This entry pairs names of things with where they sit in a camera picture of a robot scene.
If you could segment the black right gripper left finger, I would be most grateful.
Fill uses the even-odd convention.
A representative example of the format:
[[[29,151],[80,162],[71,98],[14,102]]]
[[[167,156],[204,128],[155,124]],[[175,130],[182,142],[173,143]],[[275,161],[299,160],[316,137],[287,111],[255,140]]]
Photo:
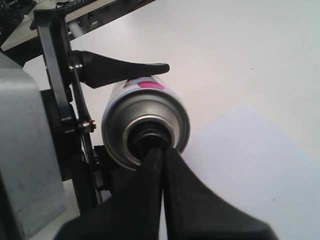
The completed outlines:
[[[56,240],[157,240],[163,153],[151,149],[130,181],[91,212],[65,223]]]

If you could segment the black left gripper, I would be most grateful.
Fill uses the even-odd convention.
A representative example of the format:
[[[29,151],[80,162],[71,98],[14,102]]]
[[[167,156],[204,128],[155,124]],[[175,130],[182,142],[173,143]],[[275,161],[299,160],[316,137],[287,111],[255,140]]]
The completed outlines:
[[[91,119],[80,82],[92,89],[124,80],[165,74],[167,63],[126,62],[89,51],[72,50],[66,31],[52,30],[40,38],[50,88],[41,97],[49,123],[61,177],[72,180],[80,208],[102,203],[97,186],[99,169],[90,134],[96,124]]]

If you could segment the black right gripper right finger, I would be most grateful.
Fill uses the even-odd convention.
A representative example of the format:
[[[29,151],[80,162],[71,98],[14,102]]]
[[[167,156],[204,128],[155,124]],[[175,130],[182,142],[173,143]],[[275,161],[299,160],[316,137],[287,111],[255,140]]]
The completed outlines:
[[[169,240],[276,240],[265,222],[250,216],[212,192],[168,148],[163,158],[164,210]]]

